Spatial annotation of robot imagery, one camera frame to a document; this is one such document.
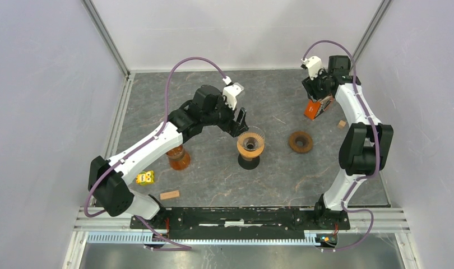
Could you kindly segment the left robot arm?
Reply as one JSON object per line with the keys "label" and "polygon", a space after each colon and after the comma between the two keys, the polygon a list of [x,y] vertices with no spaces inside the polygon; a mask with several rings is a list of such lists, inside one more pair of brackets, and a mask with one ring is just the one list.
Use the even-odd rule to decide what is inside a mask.
{"label": "left robot arm", "polygon": [[103,207],[102,212],[111,217],[127,212],[142,217],[151,228],[161,227],[165,212],[160,210],[158,201],[136,193],[129,184],[144,168],[200,134],[206,126],[217,126],[232,137],[246,132],[246,111],[237,109],[243,91],[239,83],[227,85],[223,90],[202,85],[193,99],[170,112],[166,122],[142,140],[108,159],[94,158],[90,164],[88,189]]}

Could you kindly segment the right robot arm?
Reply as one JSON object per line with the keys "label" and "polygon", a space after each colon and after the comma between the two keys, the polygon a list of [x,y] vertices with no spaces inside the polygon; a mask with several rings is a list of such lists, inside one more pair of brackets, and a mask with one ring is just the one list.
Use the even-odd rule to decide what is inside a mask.
{"label": "right robot arm", "polygon": [[340,104],[349,125],[339,150],[340,171],[314,208],[314,224],[327,229],[335,222],[344,221],[355,191],[385,167],[393,128],[372,112],[349,57],[333,55],[327,68],[318,56],[304,57],[302,68],[308,73],[302,84],[309,99],[320,101],[332,97]]}

